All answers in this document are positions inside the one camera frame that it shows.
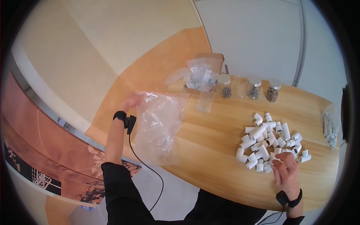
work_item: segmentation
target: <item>jar lid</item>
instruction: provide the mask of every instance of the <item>jar lid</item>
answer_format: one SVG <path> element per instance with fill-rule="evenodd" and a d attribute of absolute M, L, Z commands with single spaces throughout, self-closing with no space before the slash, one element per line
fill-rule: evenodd
<path fill-rule="evenodd" d="M 277 78 L 270 78 L 269 86 L 275 90 L 279 90 L 281 88 L 281 81 Z"/>
<path fill-rule="evenodd" d="M 230 81 L 231 78 L 229 74 L 220 74 L 219 77 L 217 78 L 217 82 L 219 84 L 229 84 Z"/>
<path fill-rule="evenodd" d="M 252 83 L 254 87 L 258 87 L 261 85 L 261 78 L 258 76 L 252 76 L 248 78 L 249 83 Z"/>

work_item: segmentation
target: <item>person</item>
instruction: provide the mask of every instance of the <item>person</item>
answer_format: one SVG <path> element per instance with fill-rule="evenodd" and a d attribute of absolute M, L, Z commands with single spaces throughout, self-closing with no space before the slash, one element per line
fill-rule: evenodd
<path fill-rule="evenodd" d="M 132 95 L 126 98 L 119 111 L 128 112 L 130 107 L 141 103 L 143 96 Z M 266 210 L 235 203 L 200 189 L 194 208 L 183 221 L 155 221 L 143 203 L 141 196 L 131 180 L 130 172 L 121 165 L 124 144 L 124 122 L 115 118 L 108 134 L 105 161 L 101 165 L 105 185 L 105 201 L 108 211 L 108 224 L 255 224 Z M 281 162 L 274 160 L 275 183 L 283 190 L 289 200 L 296 200 L 300 193 L 297 181 L 298 164 L 292 154 L 284 152 L 276 155 Z M 303 201 L 294 208 L 288 208 L 287 219 L 283 224 L 300 224 Z"/>

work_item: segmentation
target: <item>black cable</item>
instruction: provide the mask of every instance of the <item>black cable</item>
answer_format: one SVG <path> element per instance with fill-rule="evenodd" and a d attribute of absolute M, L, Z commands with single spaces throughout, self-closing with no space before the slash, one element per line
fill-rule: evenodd
<path fill-rule="evenodd" d="M 149 212 L 151 212 L 151 210 L 155 207 L 156 203 L 159 201 L 160 197 L 161 197 L 161 194 L 162 194 L 162 191 L 164 190 L 164 180 L 162 179 L 162 177 L 153 169 L 151 169 L 148 165 L 146 165 L 143 161 L 141 161 L 141 159 L 138 158 L 138 156 L 135 154 L 134 150 L 132 149 L 132 146 L 131 146 L 131 141 L 130 141 L 130 135 L 129 135 L 129 144 L 130 144 L 130 148 L 131 148 L 131 151 L 132 153 L 134 153 L 134 155 L 136 156 L 136 158 L 142 163 L 144 164 L 147 168 L 149 168 L 150 170 L 152 170 L 154 173 L 156 173 L 160 179 L 161 179 L 161 182 L 162 182 L 162 188 L 161 188 L 161 192 L 160 192 L 160 195 L 158 197 L 158 199 L 156 200 L 154 206 L 149 210 Z"/>
<path fill-rule="evenodd" d="M 268 222 L 268 223 L 265 223 L 265 224 L 273 224 L 273 223 L 276 223 L 276 222 L 280 219 L 281 215 L 283 214 L 284 209 L 285 209 L 285 206 L 283 207 L 283 210 L 282 210 L 282 212 L 281 212 L 281 214 L 280 214 L 279 218 L 278 218 L 275 222 Z"/>

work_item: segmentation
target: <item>jar of screws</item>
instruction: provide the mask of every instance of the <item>jar of screws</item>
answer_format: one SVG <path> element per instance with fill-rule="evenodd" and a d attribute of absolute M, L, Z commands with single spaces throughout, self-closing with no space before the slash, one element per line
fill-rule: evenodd
<path fill-rule="evenodd" d="M 260 96 L 261 89 L 261 78 L 257 76 L 252 76 L 248 78 L 248 88 L 247 96 L 250 99 L 258 99 Z"/>
<path fill-rule="evenodd" d="M 219 84 L 219 90 L 221 91 L 221 96 L 223 98 L 228 98 L 232 94 L 232 90 L 230 87 L 231 78 L 229 74 L 221 74 L 217 78 L 217 82 Z"/>
<path fill-rule="evenodd" d="M 269 79 L 269 87 L 267 88 L 266 92 L 266 99 L 269 102 L 276 102 L 279 95 L 279 90 L 281 88 L 281 82 L 277 78 L 271 78 Z"/>

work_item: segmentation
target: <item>cardboard box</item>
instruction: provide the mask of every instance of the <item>cardboard box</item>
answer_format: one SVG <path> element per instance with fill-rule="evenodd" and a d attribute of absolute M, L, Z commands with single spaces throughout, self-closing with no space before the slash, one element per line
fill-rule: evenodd
<path fill-rule="evenodd" d="M 197 53 L 195 58 L 205 58 L 206 64 L 211 65 L 211 70 L 217 74 L 225 73 L 225 59 L 224 55 L 221 53 Z M 216 92 L 218 89 L 218 85 L 216 84 L 214 88 L 211 90 L 212 92 Z M 184 90 L 191 93 L 198 93 L 200 94 L 199 90 L 192 89 L 186 87 L 184 84 Z"/>

